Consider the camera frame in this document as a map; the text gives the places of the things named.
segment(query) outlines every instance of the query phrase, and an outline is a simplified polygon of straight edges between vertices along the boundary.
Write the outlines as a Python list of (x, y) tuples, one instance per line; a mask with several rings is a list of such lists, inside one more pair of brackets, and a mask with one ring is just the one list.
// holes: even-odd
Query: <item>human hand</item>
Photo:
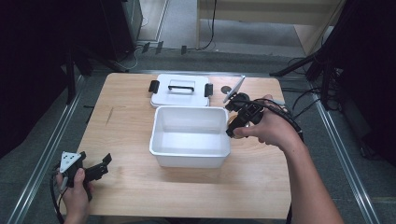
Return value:
[[(66, 189), (64, 193), (63, 200), (67, 210), (64, 223), (85, 223), (90, 214), (90, 203), (88, 201), (87, 192), (83, 186), (84, 178), (84, 169), (79, 168), (74, 177), (74, 187)], [(63, 180), (62, 174), (56, 175), (58, 188), (61, 187)], [(88, 189), (92, 190), (91, 183), (89, 183)]]
[[(272, 100), (272, 95), (265, 95), (263, 99)], [(269, 106), (276, 106), (268, 101), (264, 102)], [(293, 127), (279, 115), (271, 112), (267, 108), (263, 111), (262, 120), (250, 127), (241, 127), (233, 130), (238, 136), (256, 136), (260, 143), (273, 145), (285, 151), (296, 143), (302, 143)]]

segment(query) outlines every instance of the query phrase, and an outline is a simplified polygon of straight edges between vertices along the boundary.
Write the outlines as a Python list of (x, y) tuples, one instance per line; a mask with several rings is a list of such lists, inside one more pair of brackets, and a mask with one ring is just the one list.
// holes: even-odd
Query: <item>wooden desk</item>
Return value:
[[(218, 0), (216, 20), (294, 24), (305, 54), (309, 55), (320, 43), (327, 28), (336, 23), (345, 1)], [(200, 46), (200, 19), (212, 20), (214, 2), (197, 0), (196, 48)]]
[[(110, 74), (78, 152), (85, 167), (109, 152), (109, 173), (94, 182), (93, 215), (137, 217), (286, 218), (290, 183), (283, 153), (256, 138), (232, 139), (219, 169), (163, 168), (149, 152), (155, 109), (148, 92), (155, 75)], [(239, 77), (209, 77), (210, 105), (223, 106), (224, 85)], [(240, 91), (283, 100), (274, 78), (247, 77)]]

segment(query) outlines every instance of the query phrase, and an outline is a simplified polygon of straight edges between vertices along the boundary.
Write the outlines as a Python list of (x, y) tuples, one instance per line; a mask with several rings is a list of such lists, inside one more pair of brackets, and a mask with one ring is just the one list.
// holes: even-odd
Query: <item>tabletop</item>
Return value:
[[(161, 167), (149, 152), (155, 108), (149, 84), (157, 75), (110, 74), (78, 152), (84, 167), (110, 153), (108, 174), (94, 181), (91, 214), (134, 217), (285, 218), (290, 206), (286, 159), (257, 138), (231, 139), (231, 154), (217, 169)], [(224, 106), (222, 86), (240, 77), (208, 77), (210, 106)], [(246, 77), (251, 99), (272, 94), (284, 101), (275, 78)]]

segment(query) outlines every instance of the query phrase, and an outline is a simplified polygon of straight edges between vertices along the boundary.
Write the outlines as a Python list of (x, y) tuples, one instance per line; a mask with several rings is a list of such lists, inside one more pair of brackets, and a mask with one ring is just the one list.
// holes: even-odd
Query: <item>person's left hand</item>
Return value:
[[(66, 189), (63, 200), (66, 206), (67, 215), (64, 223), (85, 223), (90, 214), (90, 202), (82, 183), (85, 178), (84, 169), (79, 168), (74, 178), (74, 187)], [(62, 174), (56, 175), (58, 188), (61, 187), (64, 178)]]

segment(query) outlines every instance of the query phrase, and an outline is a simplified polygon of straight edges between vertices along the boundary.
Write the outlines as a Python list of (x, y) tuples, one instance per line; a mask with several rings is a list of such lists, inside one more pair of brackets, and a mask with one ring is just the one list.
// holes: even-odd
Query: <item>storage container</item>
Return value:
[(227, 120), (221, 107), (159, 106), (149, 150), (161, 166), (219, 168), (231, 152)]

